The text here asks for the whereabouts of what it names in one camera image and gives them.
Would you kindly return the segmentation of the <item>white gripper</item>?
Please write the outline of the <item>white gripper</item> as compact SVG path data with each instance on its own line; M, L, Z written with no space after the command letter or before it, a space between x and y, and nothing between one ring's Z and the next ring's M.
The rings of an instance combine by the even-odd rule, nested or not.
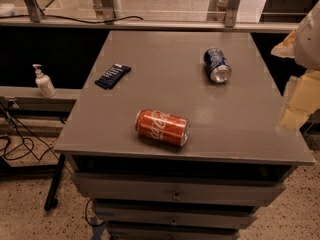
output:
M271 54L280 58L295 57L297 64L320 70L320 1L301 21L298 29L291 31L271 50ZM285 86L277 131L298 131L319 108L320 71L291 76Z

